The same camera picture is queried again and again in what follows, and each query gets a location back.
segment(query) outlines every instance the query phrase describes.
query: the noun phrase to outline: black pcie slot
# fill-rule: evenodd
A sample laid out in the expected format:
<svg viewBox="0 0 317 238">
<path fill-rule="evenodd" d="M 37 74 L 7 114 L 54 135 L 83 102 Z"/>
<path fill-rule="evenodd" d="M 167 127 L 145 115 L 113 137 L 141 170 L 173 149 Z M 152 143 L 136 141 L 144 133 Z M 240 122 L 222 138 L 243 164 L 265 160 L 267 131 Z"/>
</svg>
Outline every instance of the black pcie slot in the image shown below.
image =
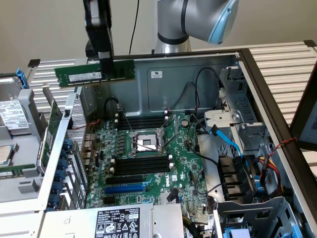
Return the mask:
<svg viewBox="0 0 317 238">
<path fill-rule="evenodd" d="M 143 176 L 127 176 L 127 177 L 110 177 L 106 178 L 106 184 L 121 184 L 121 183 L 137 183 L 143 182 Z"/>
</svg>

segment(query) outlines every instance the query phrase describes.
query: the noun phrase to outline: computer monitor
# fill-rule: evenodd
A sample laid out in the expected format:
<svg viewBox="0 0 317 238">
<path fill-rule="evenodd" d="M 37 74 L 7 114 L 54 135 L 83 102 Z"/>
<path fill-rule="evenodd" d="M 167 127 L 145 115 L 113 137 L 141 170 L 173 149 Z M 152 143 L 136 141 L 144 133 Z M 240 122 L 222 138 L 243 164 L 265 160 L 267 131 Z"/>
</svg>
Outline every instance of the computer monitor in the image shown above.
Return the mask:
<svg viewBox="0 0 317 238">
<path fill-rule="evenodd" d="M 290 128 L 300 148 L 317 151 L 317 62 Z"/>
</svg>

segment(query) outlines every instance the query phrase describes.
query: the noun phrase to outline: white wall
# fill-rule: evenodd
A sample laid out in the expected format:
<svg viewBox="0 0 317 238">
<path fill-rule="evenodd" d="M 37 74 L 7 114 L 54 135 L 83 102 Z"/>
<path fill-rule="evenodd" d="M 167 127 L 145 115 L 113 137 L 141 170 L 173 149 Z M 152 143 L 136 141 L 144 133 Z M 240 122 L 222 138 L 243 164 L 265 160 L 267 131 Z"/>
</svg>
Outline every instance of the white wall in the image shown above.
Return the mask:
<svg viewBox="0 0 317 238">
<path fill-rule="evenodd" d="M 116 55 L 128 53 L 137 0 L 111 0 Z M 316 0 L 240 0 L 224 46 L 317 42 Z M 157 37 L 156 0 L 141 0 L 133 54 L 150 53 Z M 26 68 L 29 59 L 85 56 L 87 35 L 82 0 L 2 0 L 0 72 Z M 191 39 L 193 49 L 210 47 Z"/>
</svg>

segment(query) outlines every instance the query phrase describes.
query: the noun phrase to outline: power supply label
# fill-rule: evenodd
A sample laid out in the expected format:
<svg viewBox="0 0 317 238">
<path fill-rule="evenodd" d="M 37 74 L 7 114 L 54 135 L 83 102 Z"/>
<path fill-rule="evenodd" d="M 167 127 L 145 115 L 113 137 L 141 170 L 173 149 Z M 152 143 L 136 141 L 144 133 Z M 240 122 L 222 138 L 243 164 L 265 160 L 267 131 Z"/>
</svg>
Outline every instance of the power supply label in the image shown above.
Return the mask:
<svg viewBox="0 0 317 238">
<path fill-rule="evenodd" d="M 140 208 L 99 211 L 95 238 L 139 238 Z"/>
</svg>

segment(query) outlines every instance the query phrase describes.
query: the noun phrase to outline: blue pcie slot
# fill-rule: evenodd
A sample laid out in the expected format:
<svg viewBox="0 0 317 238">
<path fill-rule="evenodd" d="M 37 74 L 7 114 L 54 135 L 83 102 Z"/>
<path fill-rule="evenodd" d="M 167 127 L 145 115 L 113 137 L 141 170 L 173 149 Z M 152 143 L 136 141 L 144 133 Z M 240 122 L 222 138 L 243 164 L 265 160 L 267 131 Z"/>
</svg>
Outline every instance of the blue pcie slot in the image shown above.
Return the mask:
<svg viewBox="0 0 317 238">
<path fill-rule="evenodd" d="M 145 184 L 137 183 L 131 185 L 122 185 L 114 187 L 106 187 L 105 194 L 124 193 L 124 192 L 145 192 Z"/>
</svg>

